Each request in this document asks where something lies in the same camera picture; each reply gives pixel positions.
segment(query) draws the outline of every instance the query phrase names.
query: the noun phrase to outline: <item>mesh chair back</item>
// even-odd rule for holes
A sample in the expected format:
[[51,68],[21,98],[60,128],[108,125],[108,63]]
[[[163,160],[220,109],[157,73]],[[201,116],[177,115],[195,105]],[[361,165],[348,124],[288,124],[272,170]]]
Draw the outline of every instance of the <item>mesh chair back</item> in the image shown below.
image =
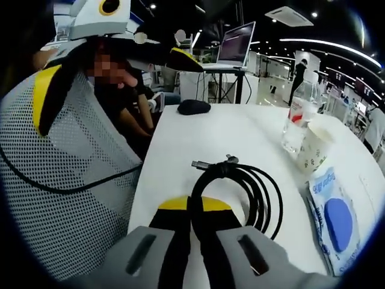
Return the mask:
[[[78,188],[140,165],[79,73],[46,137],[32,124],[35,75],[2,101],[0,145],[29,179]],[[32,253],[59,280],[87,274],[126,235],[139,170],[75,194],[55,194],[21,180],[0,158],[8,205]]]

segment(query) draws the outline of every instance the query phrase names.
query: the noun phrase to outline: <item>laptop screen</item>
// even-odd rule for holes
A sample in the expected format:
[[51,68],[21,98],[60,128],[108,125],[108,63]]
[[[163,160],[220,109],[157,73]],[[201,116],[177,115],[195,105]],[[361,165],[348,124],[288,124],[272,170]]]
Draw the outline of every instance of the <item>laptop screen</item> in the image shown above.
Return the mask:
[[243,25],[225,33],[218,54],[217,63],[245,66],[255,22]]

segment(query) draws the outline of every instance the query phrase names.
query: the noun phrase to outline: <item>black desk leg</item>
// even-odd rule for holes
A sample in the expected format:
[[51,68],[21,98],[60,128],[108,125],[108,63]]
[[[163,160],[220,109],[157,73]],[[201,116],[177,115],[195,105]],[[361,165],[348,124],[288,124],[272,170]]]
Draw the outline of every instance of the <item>black desk leg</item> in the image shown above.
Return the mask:
[[243,73],[237,75],[237,79],[236,79],[236,94],[235,94],[235,103],[236,104],[240,104],[241,103],[243,76],[244,76]]
[[222,73],[219,73],[219,99],[218,103],[220,104],[222,102]]

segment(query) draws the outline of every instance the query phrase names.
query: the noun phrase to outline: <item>curved light strip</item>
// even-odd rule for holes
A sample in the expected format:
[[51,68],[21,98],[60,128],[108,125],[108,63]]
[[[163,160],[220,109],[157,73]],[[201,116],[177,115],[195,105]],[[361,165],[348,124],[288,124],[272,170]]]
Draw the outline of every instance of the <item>curved light strip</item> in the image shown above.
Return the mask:
[[347,47],[345,45],[341,45],[341,44],[337,44],[337,43],[333,43],[333,42],[328,42],[328,41],[323,41],[323,40],[315,40],[315,39],[284,38],[284,39],[280,39],[279,41],[281,41],[281,42],[310,42],[310,43],[318,43],[318,44],[325,44],[325,45],[330,45],[330,46],[338,47],[338,48],[350,51],[352,53],[355,53],[355,54],[357,54],[357,55],[359,55],[359,56],[369,60],[370,62],[374,63],[379,68],[383,68],[382,65],[377,60],[374,60],[370,56],[368,56],[368,55],[366,55],[366,54],[364,54],[364,53],[362,53],[362,52],[360,52],[358,50],[355,50],[353,48]]
[[294,58],[290,58],[290,57],[283,57],[283,56],[270,56],[271,58],[282,58],[282,59],[288,59],[288,60],[294,60]]
[[383,82],[383,79],[380,78],[376,73],[374,73],[373,71],[367,69],[366,67],[362,66],[361,64],[356,63],[356,62],[353,61],[353,60],[347,59],[347,58],[345,58],[345,57],[343,57],[343,56],[341,56],[341,55],[337,55],[337,54],[330,53],[330,52],[326,52],[326,51],[322,51],[322,50],[311,49],[310,51],[319,52],[319,53],[327,53],[328,55],[332,55],[332,56],[335,56],[335,57],[339,57],[339,58],[344,59],[344,60],[346,60],[346,61],[349,61],[349,62],[351,62],[351,63],[353,63],[353,64],[355,63],[357,66],[363,68],[363,69],[366,70],[367,72],[369,72],[369,73],[371,73],[372,75],[374,75],[375,77],[377,77],[381,82]]

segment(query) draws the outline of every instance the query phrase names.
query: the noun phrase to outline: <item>white table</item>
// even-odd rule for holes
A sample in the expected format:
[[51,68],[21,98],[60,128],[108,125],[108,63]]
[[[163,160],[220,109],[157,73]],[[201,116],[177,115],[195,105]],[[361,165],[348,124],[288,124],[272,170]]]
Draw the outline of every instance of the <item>white table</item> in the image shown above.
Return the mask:
[[[280,187],[283,223],[276,242],[286,249],[291,263],[305,272],[326,274],[312,220],[301,196],[304,176],[280,146],[287,114],[286,108],[217,104],[208,114],[181,116],[176,106],[166,107],[144,162],[128,232],[137,226],[147,226],[163,201],[191,194],[202,174],[191,167],[192,161],[215,163],[232,154],[240,163],[269,173]],[[328,164],[334,165],[336,176],[353,199],[360,235],[365,240],[378,218],[375,214],[379,216],[381,212],[385,178],[368,150],[339,120],[318,115],[314,121],[328,127],[336,140],[334,152],[319,170],[325,171]],[[277,197],[272,185],[266,183],[271,192],[271,226],[274,227],[278,217]],[[245,222],[239,200],[247,203],[247,195],[241,187],[232,181],[217,180],[203,194],[225,201],[240,222]],[[184,288],[209,288],[199,243],[193,233],[191,244]]]

